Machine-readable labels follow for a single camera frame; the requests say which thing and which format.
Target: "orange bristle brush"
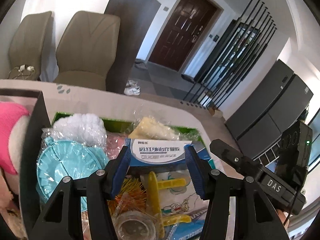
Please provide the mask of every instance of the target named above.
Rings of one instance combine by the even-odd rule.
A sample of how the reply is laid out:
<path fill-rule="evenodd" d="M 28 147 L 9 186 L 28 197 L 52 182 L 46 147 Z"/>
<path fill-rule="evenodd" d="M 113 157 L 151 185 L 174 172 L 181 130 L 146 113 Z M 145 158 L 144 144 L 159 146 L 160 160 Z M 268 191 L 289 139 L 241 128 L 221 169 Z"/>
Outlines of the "orange bristle brush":
<path fill-rule="evenodd" d="M 109 211 L 111 216 L 115 212 L 122 198 L 122 195 L 125 192 L 129 194 L 130 199 L 126 199 L 122 203 L 123 205 L 123 208 L 121 208 L 122 212 L 131 210 L 132 206 L 143 211 L 146 209 L 147 192 L 143 188 L 141 181 L 139 179 L 126 178 L 124 179 L 124 182 L 121 186 L 120 193 L 116 196 L 114 200 L 108 201 L 108 206 L 109 206 Z"/>

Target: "door frame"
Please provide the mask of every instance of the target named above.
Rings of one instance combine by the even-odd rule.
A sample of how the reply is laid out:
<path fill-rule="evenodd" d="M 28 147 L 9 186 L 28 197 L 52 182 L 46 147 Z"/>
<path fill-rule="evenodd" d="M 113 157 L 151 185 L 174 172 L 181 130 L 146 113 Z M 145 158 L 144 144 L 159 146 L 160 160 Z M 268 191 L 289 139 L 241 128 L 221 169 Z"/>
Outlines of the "door frame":
<path fill-rule="evenodd" d="M 174 6 L 171 8 L 167 18 L 165 19 L 163 25 L 161 26 L 160 31 L 157 34 L 157 37 L 155 39 L 155 41 L 153 42 L 151 49 L 146 57 L 145 63 L 147 63 L 149 61 L 149 58 L 157 44 L 157 42 L 159 41 L 159 38 L 164 30 L 164 28 L 166 27 L 169 19 L 171 18 L 174 10 L 176 9 L 176 7 L 178 6 L 178 4 L 180 3 L 181 0 L 176 0 Z M 218 5 L 214 0 L 207 0 L 208 2 L 210 2 L 212 5 L 214 5 L 217 10 L 216 12 L 213 14 L 213 16 L 211 17 L 211 19 L 209 20 L 207 26 L 204 28 L 202 34 L 199 36 L 198 40 L 196 41 L 196 44 L 193 46 L 193 48 L 191 49 L 191 51 L 189 52 L 189 54 L 187 55 L 185 61 L 182 63 L 180 69 L 178 70 L 178 73 L 183 73 L 183 71 L 185 70 L 185 68 L 187 67 L 188 63 L 193 59 L 193 57 L 196 55 L 196 53 L 198 52 L 200 46 L 202 45 L 204 39 L 209 35 L 210 30 L 213 28 L 213 26 L 215 25 L 215 23 L 217 22 L 217 20 L 219 19 L 220 15 L 223 12 L 223 8 Z"/>

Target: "brown leather chair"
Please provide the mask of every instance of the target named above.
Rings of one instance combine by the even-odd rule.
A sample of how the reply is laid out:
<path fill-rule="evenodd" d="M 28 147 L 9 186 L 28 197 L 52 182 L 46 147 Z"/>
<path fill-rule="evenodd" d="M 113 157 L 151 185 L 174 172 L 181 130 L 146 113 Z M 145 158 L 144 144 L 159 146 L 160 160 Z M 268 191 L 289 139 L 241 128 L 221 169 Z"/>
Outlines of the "brown leather chair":
<path fill-rule="evenodd" d="M 44 38 L 51 15 L 51 11 L 29 14 L 20 23 L 9 47 L 11 69 L 9 79 L 37 80 L 39 78 Z M 23 75 L 18 71 L 21 65 L 26 65 Z M 27 65 L 33 66 L 35 71 L 28 71 Z"/>
<path fill-rule="evenodd" d="M 106 77 L 116 58 L 120 18 L 79 11 L 59 42 L 55 83 L 106 90 Z"/>

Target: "table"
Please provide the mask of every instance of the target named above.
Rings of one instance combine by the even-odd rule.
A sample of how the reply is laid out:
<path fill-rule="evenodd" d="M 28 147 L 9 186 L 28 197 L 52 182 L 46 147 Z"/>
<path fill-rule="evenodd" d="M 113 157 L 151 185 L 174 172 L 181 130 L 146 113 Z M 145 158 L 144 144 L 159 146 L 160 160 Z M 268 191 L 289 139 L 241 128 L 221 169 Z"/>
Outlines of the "table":
<path fill-rule="evenodd" d="M 131 122 L 143 116 L 154 116 L 163 123 L 196 128 L 209 149 L 210 139 L 201 122 L 192 114 L 178 108 L 111 92 L 48 82 L 0 80 L 0 88 L 41 90 L 50 121 L 53 120 L 56 112 L 93 113 L 100 117 Z M 221 160 L 213 154 L 211 158 L 216 168 L 224 172 Z M 235 201 L 231 200 L 226 239 L 233 238 L 234 213 Z"/>

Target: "white sneaker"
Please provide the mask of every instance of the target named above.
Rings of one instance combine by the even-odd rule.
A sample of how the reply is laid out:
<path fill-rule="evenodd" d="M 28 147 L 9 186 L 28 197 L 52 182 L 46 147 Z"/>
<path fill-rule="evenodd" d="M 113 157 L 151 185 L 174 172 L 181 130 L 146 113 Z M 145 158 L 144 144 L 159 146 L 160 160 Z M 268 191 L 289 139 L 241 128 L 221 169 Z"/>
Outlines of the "white sneaker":
<path fill-rule="evenodd" d="M 140 95 L 140 87 L 128 87 L 124 89 L 124 94 L 127 96 L 138 96 Z"/>
<path fill-rule="evenodd" d="M 128 80 L 126 87 L 136 87 L 137 84 L 138 84 L 137 81 L 130 79 L 130 80 Z"/>

